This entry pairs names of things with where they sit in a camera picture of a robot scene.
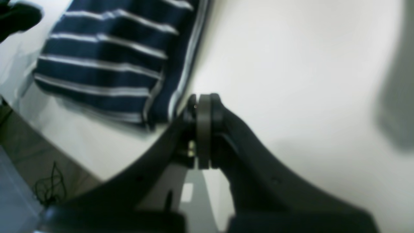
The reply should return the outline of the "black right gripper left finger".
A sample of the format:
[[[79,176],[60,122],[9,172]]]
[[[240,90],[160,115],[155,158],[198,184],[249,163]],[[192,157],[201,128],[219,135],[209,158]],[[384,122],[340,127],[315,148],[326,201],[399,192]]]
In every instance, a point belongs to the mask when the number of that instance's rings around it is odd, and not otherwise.
[[[178,208],[188,170],[210,168],[212,96],[193,94],[181,115],[111,180],[49,207],[40,233],[186,233]]]

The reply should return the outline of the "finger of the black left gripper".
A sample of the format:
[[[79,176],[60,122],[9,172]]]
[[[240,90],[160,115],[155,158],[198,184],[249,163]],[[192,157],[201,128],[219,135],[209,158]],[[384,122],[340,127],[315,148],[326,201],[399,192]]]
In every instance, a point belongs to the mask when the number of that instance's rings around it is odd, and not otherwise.
[[[0,42],[10,35],[24,32],[37,25],[43,18],[42,11],[25,3],[0,3]]]

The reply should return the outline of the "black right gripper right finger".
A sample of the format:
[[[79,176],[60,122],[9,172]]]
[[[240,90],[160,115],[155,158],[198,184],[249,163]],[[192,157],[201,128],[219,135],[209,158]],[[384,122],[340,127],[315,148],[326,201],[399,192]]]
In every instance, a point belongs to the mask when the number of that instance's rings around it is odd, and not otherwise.
[[[212,94],[212,154],[230,184],[228,233],[377,233],[370,214],[302,179]]]

